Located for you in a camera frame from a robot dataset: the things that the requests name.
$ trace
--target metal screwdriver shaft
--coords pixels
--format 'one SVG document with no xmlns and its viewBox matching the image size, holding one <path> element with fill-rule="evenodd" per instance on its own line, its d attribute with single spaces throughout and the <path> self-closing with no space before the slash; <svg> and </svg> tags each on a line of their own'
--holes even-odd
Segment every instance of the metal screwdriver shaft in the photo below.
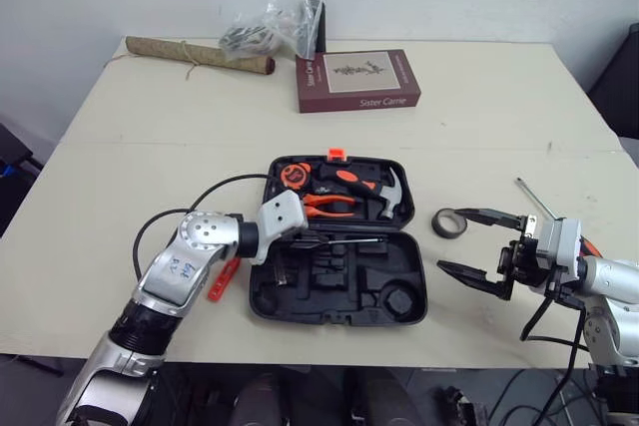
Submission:
<svg viewBox="0 0 639 426">
<path fill-rule="evenodd" d="M 349 244 L 349 243 L 382 243 L 384 238 L 355 238 L 355 239 L 328 239 L 325 236 L 316 236 L 312 238 L 296 238 L 291 241 L 290 248 L 296 249 L 313 249 L 320 246 L 328 246 L 333 244 Z"/>
<path fill-rule="evenodd" d="M 537 202 L 537 204 L 542 207 L 546 213 L 548 213 L 550 215 L 550 217 L 552 219 L 558 219 L 559 216 L 557 216 L 553 210 L 551 210 L 544 202 L 542 202 L 539 197 L 530 189 L 530 187 L 526 184 L 526 182 L 521 178 L 521 177 L 517 177 L 517 180 L 515 180 L 516 183 L 521 187 L 522 190 L 524 190 L 527 194 L 530 195 L 530 197 L 535 200 Z"/>
</svg>

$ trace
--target table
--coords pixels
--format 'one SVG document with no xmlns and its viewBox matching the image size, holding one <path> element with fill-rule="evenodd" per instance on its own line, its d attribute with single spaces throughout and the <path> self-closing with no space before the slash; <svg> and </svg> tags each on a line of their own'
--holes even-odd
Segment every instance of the table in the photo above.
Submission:
<svg viewBox="0 0 639 426">
<path fill-rule="evenodd" d="M 213 44 L 211 40 L 190 40 Z M 333 42 L 332 50 L 403 48 L 422 89 L 415 109 L 296 112 L 292 59 L 261 77 L 144 58 L 110 63 L 0 240 L 0 351 L 87 356 L 135 285 L 131 244 L 153 213 L 185 206 L 272 159 L 343 147 L 401 162 L 416 205 L 429 311 L 418 325 L 309 326 L 250 312 L 249 268 L 222 301 L 202 298 L 168 350 L 177 361 L 422 367 L 565 367 L 567 348 L 520 343 L 541 297 L 517 285 L 501 301 L 441 272 L 446 258 L 489 271 L 513 231 L 471 225 L 457 240 L 429 227 L 442 207 L 542 212 L 515 185 L 524 177 L 611 258 L 639 257 L 639 174 L 561 65 L 537 44 Z M 213 194 L 204 209 L 252 217 L 263 184 Z M 141 247 L 148 262 L 177 218 Z M 576 314 L 550 308 L 537 326 L 570 338 Z M 584 366 L 587 354 L 579 353 Z"/>
</svg>

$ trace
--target hammer head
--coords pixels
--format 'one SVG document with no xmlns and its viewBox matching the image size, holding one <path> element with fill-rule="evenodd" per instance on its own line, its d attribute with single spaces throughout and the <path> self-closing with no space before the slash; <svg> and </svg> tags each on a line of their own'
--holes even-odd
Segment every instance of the hammer head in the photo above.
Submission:
<svg viewBox="0 0 639 426">
<path fill-rule="evenodd" d="M 401 183 L 399 182 L 399 177 L 393 169 L 390 169 L 390 174 L 393 179 L 392 187 L 384 185 L 379 192 L 379 196 L 386 201 L 386 206 L 381 212 L 381 216 L 388 219 L 392 219 L 394 217 L 393 210 L 397 204 L 401 202 Z"/>
</svg>

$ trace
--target black tape roll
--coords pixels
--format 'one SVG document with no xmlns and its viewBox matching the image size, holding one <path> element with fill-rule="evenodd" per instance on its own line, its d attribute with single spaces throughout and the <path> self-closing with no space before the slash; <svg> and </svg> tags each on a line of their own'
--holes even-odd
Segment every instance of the black tape roll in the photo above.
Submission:
<svg viewBox="0 0 639 426">
<path fill-rule="evenodd" d="M 456 229 L 450 229 L 441 220 L 447 218 L 452 221 Z M 453 209 L 441 209 L 437 212 L 430 222 L 432 229 L 435 233 L 443 238 L 457 238 L 468 228 L 468 220 L 458 213 L 455 213 Z"/>
</svg>

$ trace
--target orange pliers handle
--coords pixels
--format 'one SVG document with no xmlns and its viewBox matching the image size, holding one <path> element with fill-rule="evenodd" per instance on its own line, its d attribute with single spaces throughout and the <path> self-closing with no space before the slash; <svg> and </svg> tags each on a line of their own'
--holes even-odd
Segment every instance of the orange pliers handle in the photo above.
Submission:
<svg viewBox="0 0 639 426">
<path fill-rule="evenodd" d="M 354 216 L 353 212 L 346 213 L 332 213 L 324 212 L 316 209 L 320 205 L 332 204 L 333 202 L 344 202 L 349 205 L 354 205 L 355 199 L 353 197 L 347 197 L 345 195 L 304 195 L 302 198 L 304 205 L 306 206 L 307 217 L 313 218 L 315 216 L 326 216 L 340 218 L 344 216 Z"/>
</svg>

